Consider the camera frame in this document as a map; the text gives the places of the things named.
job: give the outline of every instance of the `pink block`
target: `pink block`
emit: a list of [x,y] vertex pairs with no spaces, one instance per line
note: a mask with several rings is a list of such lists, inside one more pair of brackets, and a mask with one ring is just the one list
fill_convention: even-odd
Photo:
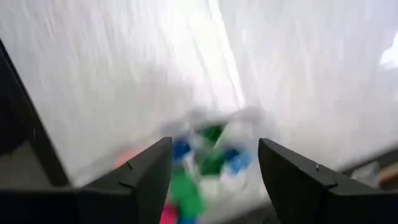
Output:
[[160,218],[160,224],[176,224],[178,219],[177,210],[171,205],[165,205]]

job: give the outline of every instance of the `blue block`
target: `blue block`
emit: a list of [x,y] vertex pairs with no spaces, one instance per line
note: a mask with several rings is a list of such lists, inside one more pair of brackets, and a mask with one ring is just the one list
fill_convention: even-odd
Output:
[[232,170],[234,174],[237,174],[239,171],[246,170],[252,159],[249,154],[240,154],[236,156],[233,160],[227,163],[227,166]]
[[178,220],[177,224],[195,224],[194,218],[181,218]]
[[225,161],[229,162],[232,161],[235,157],[239,155],[239,151],[234,148],[229,148],[225,150]]
[[173,159],[175,161],[181,160],[189,151],[191,151],[191,146],[188,142],[182,139],[173,142]]

